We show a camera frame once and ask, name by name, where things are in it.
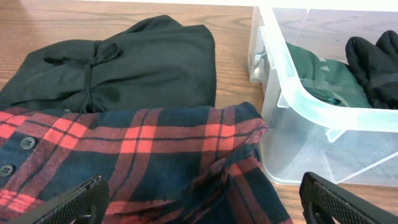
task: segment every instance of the clothing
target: clothing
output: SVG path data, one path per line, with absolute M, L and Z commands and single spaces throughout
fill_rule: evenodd
M 103 223 L 292 223 L 261 171 L 253 105 L 78 114 L 0 105 L 0 223 L 96 174 Z M 35 142 L 25 147 L 24 139 Z
M 372 108 L 345 63 L 318 58 L 309 50 L 286 44 L 301 84 L 315 98 L 336 106 Z
M 103 41 L 67 40 L 30 53 L 0 103 L 94 113 L 214 106 L 215 96 L 210 31 L 159 16 Z
M 346 45 L 349 69 L 375 108 L 398 109 L 398 35 L 386 31 L 373 45 L 352 37 Z

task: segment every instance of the green cloth in bin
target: green cloth in bin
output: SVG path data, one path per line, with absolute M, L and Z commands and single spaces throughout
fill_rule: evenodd
M 336 106 L 372 108 L 345 63 L 318 58 L 309 50 L 286 44 L 301 84 L 315 98 Z

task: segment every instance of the plaid fabric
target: plaid fabric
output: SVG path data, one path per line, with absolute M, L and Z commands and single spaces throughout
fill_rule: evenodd
M 253 105 L 32 111 L 0 105 L 0 223 L 103 174 L 103 223 L 292 223 L 258 161 Z M 20 146 L 34 137 L 32 149 Z

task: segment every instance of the black cloth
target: black cloth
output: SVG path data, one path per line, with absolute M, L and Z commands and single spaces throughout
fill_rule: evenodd
M 215 95 L 210 31 L 159 16 L 106 40 L 67 40 L 30 53 L 0 103 L 94 113 L 214 106 Z
M 346 45 L 349 69 L 374 108 L 398 109 L 398 35 L 386 31 L 373 45 L 352 37 Z

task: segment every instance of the clear plastic bin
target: clear plastic bin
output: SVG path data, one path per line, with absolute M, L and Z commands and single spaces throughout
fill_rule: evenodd
M 398 186 L 398 111 L 314 98 L 285 44 L 345 62 L 350 37 L 375 43 L 384 31 L 398 31 L 396 21 L 398 12 L 254 8 L 248 66 L 251 81 L 264 87 L 269 131 L 261 154 L 270 180 L 298 185 L 312 171 L 334 183 Z

